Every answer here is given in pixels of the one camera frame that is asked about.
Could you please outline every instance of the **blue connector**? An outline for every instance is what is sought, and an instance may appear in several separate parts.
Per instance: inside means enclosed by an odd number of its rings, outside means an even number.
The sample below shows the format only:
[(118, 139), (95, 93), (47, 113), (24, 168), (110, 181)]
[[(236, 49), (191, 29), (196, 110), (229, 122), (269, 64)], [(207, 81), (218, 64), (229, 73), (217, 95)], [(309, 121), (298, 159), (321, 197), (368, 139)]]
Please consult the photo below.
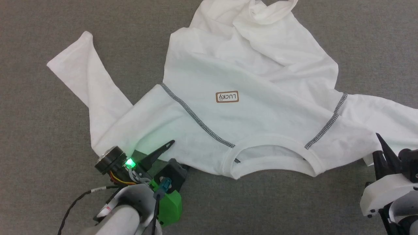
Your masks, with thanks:
[(154, 192), (153, 197), (157, 199), (157, 195), (160, 195), (159, 199), (161, 200), (165, 196), (170, 186), (171, 186), (171, 179), (168, 177), (164, 178), (161, 181), (160, 185), (158, 186), (158, 189)]

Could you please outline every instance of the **gray floor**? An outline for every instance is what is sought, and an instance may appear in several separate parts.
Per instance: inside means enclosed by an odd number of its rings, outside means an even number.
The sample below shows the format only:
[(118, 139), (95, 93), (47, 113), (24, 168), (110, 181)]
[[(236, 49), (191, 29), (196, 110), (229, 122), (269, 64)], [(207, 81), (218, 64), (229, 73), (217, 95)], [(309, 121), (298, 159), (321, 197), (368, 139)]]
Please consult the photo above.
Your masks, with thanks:
[[(199, 3), (0, 0), (0, 234), (55, 234), (79, 194), (109, 184), (94, 169), (86, 106), (46, 63), (87, 30), (135, 103), (162, 80), (170, 33)], [(300, 0), (293, 12), (340, 65), (340, 91), (418, 108), (418, 1)], [(182, 219), (165, 234), (385, 234), (380, 218), (360, 212), (373, 178), (361, 161), (316, 178), (276, 170), (235, 181), (191, 170)], [(80, 201), (64, 234), (92, 225), (109, 193)]]

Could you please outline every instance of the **yellow wire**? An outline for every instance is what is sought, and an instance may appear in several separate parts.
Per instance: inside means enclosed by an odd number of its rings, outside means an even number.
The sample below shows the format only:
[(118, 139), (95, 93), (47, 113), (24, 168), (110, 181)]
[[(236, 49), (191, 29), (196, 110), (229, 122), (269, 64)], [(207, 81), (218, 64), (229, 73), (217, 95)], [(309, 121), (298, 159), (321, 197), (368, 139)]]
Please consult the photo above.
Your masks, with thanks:
[(120, 179), (118, 179), (114, 174), (113, 174), (113, 172), (112, 171), (110, 171), (110, 175), (112, 176), (112, 178), (114, 178), (114, 179), (116, 179), (117, 181), (119, 181), (120, 183), (122, 183), (122, 184), (129, 184), (129, 185), (134, 185), (134, 184), (136, 184), (136, 183), (134, 183), (134, 182), (126, 182), (126, 181), (122, 181), (122, 180), (120, 180)]

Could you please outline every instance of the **neckline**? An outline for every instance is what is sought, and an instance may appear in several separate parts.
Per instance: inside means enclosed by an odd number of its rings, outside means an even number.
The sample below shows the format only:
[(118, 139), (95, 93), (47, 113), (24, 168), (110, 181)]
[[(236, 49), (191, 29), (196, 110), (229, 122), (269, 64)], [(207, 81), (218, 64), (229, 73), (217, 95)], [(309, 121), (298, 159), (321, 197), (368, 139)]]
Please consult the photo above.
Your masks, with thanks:
[[(241, 151), (262, 145), (276, 145), (287, 148), (302, 156), (304, 160), (289, 156), (264, 156), (234, 163), (235, 158)], [(234, 148), (225, 153), (221, 169), (223, 175), (234, 179), (239, 179), (256, 171), (269, 169), (298, 171), (312, 177), (325, 171), (321, 161), (312, 150), (305, 149), (303, 144), (279, 134), (255, 135), (240, 140)]]

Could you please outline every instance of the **wrinkled fabric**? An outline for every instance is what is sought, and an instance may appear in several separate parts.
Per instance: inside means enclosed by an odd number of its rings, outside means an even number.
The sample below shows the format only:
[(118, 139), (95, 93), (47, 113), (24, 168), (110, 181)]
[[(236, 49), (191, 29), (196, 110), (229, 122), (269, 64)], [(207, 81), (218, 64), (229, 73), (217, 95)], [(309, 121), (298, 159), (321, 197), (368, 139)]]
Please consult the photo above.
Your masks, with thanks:
[(174, 139), (161, 159), (238, 179), (265, 169), (316, 176), (381, 150), (375, 132), (416, 146), (416, 110), (334, 90), (338, 67), (293, 17), (295, 4), (204, 0), (170, 37), (163, 83), (133, 106), (88, 32), (48, 67), (89, 107), (99, 156)]

